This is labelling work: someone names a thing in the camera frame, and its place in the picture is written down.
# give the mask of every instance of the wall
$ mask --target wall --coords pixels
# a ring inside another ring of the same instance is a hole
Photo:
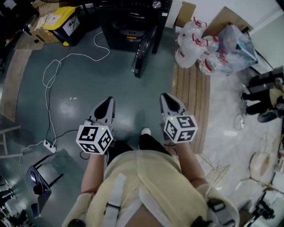
[[[261,29],[276,13],[283,13],[276,0],[185,0],[196,4],[193,14],[197,19],[210,23],[219,11],[228,7],[252,27]]]
[[[255,49],[273,68],[284,65],[284,14],[251,34]]]

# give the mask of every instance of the plastic water jug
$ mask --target plastic water jug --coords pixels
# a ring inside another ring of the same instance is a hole
[[[201,38],[204,30],[207,28],[207,23],[195,20],[189,21],[183,27],[181,33],[177,37],[177,43],[181,46],[182,42],[190,37],[192,34],[197,38]]]
[[[219,39],[217,36],[206,36],[203,39],[208,41],[207,50],[200,57],[199,60],[203,60],[209,56],[209,54],[216,52],[219,49]]]
[[[199,64],[201,73],[207,76],[211,75],[215,71],[226,73],[229,68],[230,64],[226,60],[226,56],[217,52],[211,53]]]
[[[198,58],[207,50],[208,41],[197,39],[194,34],[191,39],[186,39],[175,54],[178,65],[182,68],[190,68]]]

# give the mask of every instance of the wooden floor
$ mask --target wooden floor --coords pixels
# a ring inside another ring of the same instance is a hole
[[[194,115],[196,119],[198,131],[190,144],[194,153],[201,154],[209,115],[210,77],[199,71],[197,63],[189,69],[183,69],[176,64],[172,95],[182,100],[189,114]]]

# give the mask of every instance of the shoe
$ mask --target shoe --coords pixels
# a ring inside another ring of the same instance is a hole
[[[149,128],[143,128],[141,135],[148,134],[151,135],[151,130]]]
[[[12,198],[14,198],[15,195],[14,195],[13,189],[12,189],[12,188],[9,188],[8,191],[10,192],[10,196],[11,196]]]

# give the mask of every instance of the beige sleeve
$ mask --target beige sleeve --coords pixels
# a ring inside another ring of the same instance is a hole
[[[205,198],[205,195],[208,191],[208,189],[210,188],[210,184],[203,184],[201,186],[199,186],[196,190],[198,190],[202,196]],[[221,199],[226,207],[228,208],[232,218],[235,220],[236,222],[236,227],[239,226],[240,224],[240,215],[239,215],[239,211],[236,208],[236,206],[226,197],[224,197],[219,191],[216,190],[216,188],[211,187],[210,191],[208,192],[207,197],[210,198],[216,198],[216,199]]]
[[[63,221],[62,227],[67,227],[71,220],[73,219],[81,219],[85,221],[86,213],[89,207],[90,202],[93,199],[93,194],[84,193],[81,194],[77,201],[75,202],[74,206],[70,210],[69,214]]]

